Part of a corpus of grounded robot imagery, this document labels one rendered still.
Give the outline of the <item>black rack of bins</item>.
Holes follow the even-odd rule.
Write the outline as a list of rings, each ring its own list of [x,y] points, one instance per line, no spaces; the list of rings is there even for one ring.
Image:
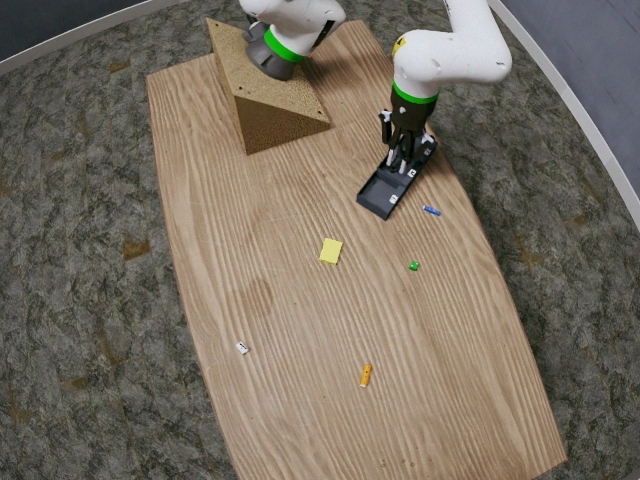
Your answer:
[[[401,174],[400,168],[405,155],[405,138],[405,135],[400,138],[396,158],[391,164],[391,166],[396,166],[397,171],[395,173],[390,172],[391,166],[389,167],[387,165],[387,154],[377,166],[377,169],[371,177],[357,193],[356,202],[384,221],[388,219],[405,193],[413,184],[419,173],[435,152],[438,144],[438,142],[434,140],[429,147],[425,148],[425,151],[423,151],[416,162],[412,162],[411,160],[405,172]]]

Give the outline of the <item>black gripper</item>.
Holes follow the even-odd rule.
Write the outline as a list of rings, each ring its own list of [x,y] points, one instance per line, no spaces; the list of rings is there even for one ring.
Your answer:
[[[394,123],[392,117],[394,118],[394,121],[396,121],[396,123]],[[392,162],[395,160],[398,145],[399,145],[398,142],[401,137],[401,134],[406,136],[405,155],[403,158],[404,161],[402,161],[401,168],[400,168],[400,173],[403,174],[405,169],[408,167],[408,164],[410,163],[411,159],[413,162],[416,162],[418,158],[421,156],[421,154],[423,153],[422,151],[424,151],[425,148],[429,147],[432,144],[432,142],[435,140],[434,136],[432,135],[429,136],[426,133],[425,125],[426,125],[427,118],[420,119],[420,120],[410,119],[399,114],[394,110],[394,108],[392,108],[392,112],[389,112],[387,109],[384,109],[379,114],[379,119],[381,121],[382,142],[383,144],[387,144],[389,146],[389,151],[388,151],[389,157],[387,161],[388,166],[390,166]],[[393,136],[392,136],[392,123],[391,121],[389,121],[390,119],[395,127]],[[405,129],[407,129],[407,131]],[[414,152],[415,140],[417,137],[421,137],[421,136],[422,136],[422,142],[421,142],[422,144],[419,146],[418,150]]]

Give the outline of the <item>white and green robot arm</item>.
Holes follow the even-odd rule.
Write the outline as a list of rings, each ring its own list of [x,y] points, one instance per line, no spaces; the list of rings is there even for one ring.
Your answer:
[[[247,57],[279,81],[288,80],[298,62],[346,19],[336,0],[239,1],[251,24],[242,33],[249,42]],[[487,1],[443,1],[453,33],[413,30],[402,35],[393,49],[390,101],[410,119],[424,119],[434,112],[442,84],[496,85],[511,71],[511,53]]]

